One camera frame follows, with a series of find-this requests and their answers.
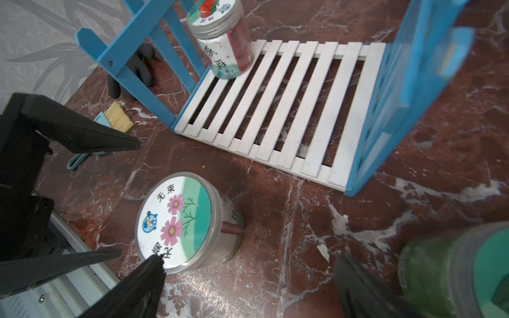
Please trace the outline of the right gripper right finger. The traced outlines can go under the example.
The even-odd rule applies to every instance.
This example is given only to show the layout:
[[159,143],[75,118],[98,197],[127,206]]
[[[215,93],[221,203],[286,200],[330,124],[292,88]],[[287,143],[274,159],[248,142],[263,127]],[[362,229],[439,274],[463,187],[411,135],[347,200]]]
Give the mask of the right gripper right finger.
[[346,317],[417,317],[418,311],[349,256],[338,256],[334,280]]

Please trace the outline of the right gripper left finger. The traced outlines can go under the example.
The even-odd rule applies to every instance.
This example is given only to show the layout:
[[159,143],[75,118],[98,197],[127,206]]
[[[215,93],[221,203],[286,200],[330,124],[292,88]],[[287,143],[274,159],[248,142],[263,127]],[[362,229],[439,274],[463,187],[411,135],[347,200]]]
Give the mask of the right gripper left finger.
[[150,256],[82,317],[156,317],[166,273],[163,258]]

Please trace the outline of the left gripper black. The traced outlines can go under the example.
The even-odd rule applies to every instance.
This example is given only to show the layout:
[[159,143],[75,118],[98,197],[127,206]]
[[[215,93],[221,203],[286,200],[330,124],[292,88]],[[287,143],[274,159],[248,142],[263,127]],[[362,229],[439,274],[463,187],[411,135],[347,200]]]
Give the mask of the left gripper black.
[[46,96],[11,96],[1,116],[2,296],[32,290],[81,267],[121,255],[120,249],[103,249],[27,258],[41,244],[54,205],[53,200],[33,194],[49,149],[44,136],[73,153],[135,151],[141,147],[138,138],[97,123]]

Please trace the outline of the pink flower lid container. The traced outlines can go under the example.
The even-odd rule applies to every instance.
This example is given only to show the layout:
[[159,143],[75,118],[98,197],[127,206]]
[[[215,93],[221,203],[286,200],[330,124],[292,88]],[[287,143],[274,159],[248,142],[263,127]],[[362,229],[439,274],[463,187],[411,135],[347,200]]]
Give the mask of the pink flower lid container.
[[245,224],[238,206],[205,178],[179,172],[144,199],[135,225],[141,260],[156,255],[167,274],[228,262],[239,250]]

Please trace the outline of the strawberry lid seed container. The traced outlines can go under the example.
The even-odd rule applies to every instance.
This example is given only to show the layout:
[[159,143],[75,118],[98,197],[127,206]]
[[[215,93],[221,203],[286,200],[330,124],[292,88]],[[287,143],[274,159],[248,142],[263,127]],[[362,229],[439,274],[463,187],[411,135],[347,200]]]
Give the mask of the strawberry lid seed container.
[[238,78],[251,67],[251,37],[240,1],[198,1],[187,25],[217,78]]

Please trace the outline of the green label seed container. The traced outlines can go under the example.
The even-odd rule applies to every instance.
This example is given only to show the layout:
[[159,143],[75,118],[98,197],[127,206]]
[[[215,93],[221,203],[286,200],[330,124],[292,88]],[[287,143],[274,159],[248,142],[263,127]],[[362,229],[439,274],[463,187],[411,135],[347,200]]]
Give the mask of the green label seed container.
[[398,279],[405,300],[426,317],[507,317],[508,222],[409,242]]

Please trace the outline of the blue white two-tier shelf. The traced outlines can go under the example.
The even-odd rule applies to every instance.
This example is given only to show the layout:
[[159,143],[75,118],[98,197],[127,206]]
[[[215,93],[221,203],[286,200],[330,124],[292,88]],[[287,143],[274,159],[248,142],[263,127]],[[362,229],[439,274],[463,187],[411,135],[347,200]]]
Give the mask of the blue white two-tier shelf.
[[[219,79],[172,1],[127,1],[110,45],[78,46],[176,134],[354,196],[451,81],[474,32],[464,1],[411,1],[393,42],[251,42],[253,63]],[[127,67],[143,43],[147,87]]]

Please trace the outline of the black work glove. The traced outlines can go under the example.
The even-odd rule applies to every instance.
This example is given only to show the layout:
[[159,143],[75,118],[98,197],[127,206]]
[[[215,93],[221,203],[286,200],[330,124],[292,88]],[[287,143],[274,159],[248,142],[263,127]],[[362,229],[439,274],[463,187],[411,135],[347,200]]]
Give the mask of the black work glove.
[[[152,74],[145,64],[145,60],[155,59],[155,49],[150,43],[143,43],[139,46],[136,53],[127,62],[127,67],[144,83],[145,86],[153,86]],[[121,86],[116,79],[110,75],[107,76],[107,88],[109,96],[119,99],[122,95],[130,100],[137,100],[128,90]]]

